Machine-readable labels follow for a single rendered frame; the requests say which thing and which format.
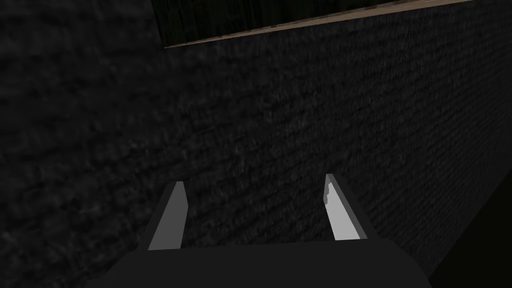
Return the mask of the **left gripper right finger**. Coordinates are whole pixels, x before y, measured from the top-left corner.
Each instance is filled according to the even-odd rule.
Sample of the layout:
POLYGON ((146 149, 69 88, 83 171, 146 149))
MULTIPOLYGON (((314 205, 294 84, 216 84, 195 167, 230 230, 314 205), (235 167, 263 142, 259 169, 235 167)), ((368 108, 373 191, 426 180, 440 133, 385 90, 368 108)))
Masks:
POLYGON ((378 239, 356 195, 340 174, 326 174, 323 203, 336 241, 378 239))

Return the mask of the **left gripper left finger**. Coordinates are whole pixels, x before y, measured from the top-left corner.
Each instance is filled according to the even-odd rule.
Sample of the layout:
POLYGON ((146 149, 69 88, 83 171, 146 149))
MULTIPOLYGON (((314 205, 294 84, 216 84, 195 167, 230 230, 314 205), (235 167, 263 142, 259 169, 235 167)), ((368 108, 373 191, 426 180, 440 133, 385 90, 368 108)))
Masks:
POLYGON ((169 183, 136 250, 139 252, 180 249, 188 207, 184 182, 169 183))

